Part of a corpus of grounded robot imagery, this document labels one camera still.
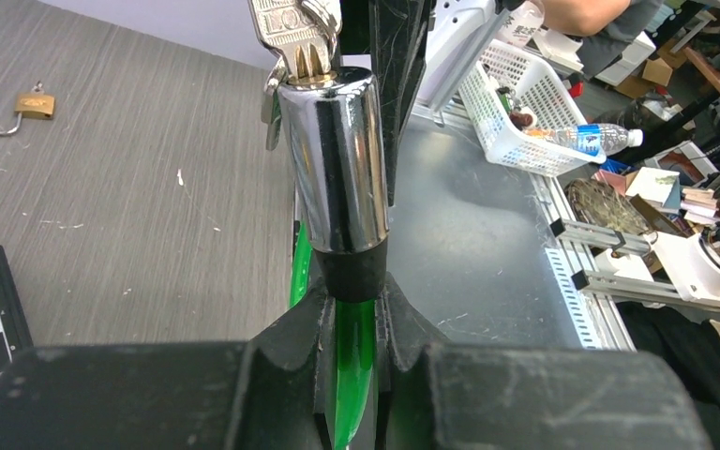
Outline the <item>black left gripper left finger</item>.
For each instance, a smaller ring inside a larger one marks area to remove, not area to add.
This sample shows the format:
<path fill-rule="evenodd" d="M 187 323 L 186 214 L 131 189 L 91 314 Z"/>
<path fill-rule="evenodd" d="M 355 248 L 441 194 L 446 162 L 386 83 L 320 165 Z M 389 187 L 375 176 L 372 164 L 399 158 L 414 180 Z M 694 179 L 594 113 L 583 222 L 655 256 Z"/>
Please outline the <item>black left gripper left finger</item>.
<path fill-rule="evenodd" d="M 325 449 L 322 282 L 248 341 L 35 347 L 0 375 L 0 449 Z"/>

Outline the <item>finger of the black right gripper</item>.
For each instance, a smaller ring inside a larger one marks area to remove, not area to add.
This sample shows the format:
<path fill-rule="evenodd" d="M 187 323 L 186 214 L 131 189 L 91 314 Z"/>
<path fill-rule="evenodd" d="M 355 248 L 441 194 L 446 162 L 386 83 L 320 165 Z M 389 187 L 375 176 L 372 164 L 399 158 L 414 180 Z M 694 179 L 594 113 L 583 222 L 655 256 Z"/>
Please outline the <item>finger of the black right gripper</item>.
<path fill-rule="evenodd" d="M 345 0 L 341 53 L 370 56 L 380 87 L 387 202 L 395 201 L 398 149 L 426 71 L 434 0 Z"/>

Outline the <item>green cable lock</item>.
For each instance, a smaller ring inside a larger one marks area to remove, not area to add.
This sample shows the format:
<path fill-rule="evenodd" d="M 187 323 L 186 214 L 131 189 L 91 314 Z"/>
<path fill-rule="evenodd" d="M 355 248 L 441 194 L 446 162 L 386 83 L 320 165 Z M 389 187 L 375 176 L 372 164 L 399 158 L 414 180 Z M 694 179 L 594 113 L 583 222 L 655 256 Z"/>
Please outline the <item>green cable lock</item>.
<path fill-rule="evenodd" d="M 387 261 L 387 186 L 378 82 L 341 67 L 277 91 L 308 241 L 335 302 L 335 449 L 350 447 L 368 402 L 375 306 Z"/>

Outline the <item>silver cable lock keys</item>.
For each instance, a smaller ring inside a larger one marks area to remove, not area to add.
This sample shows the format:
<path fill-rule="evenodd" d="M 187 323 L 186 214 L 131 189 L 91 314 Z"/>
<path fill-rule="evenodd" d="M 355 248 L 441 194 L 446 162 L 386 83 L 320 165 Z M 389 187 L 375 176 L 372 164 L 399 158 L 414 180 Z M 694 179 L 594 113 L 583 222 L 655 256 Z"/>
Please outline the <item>silver cable lock keys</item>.
<path fill-rule="evenodd" d="M 278 88 L 321 77 L 338 65 L 342 13 L 339 1 L 249 0 L 248 6 L 259 42 L 277 58 L 262 90 L 265 147 L 272 151 L 281 127 Z"/>

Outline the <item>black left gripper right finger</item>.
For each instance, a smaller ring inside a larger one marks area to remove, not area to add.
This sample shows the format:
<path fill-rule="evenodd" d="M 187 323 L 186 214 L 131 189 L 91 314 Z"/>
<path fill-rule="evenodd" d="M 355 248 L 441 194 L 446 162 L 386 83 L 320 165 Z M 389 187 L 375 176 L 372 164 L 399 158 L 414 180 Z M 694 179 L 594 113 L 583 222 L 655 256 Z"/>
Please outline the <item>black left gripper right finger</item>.
<path fill-rule="evenodd" d="M 641 352 L 463 344 L 388 278 L 377 302 L 379 449 L 708 449 L 690 397 Z"/>

